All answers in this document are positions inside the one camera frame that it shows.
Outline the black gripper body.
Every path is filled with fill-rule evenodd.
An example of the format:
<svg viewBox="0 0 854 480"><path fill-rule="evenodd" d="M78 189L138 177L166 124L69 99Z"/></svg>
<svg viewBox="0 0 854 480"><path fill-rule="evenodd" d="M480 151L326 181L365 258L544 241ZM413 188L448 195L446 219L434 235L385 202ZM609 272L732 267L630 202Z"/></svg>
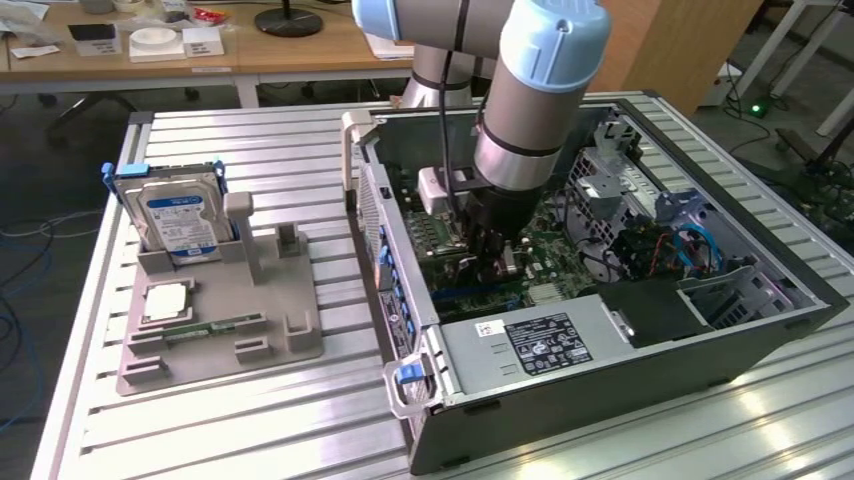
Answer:
<svg viewBox="0 0 854 480"><path fill-rule="evenodd" d="M466 203L466 235L513 240L534 216L534 191L485 187L470 191Z"/></svg>

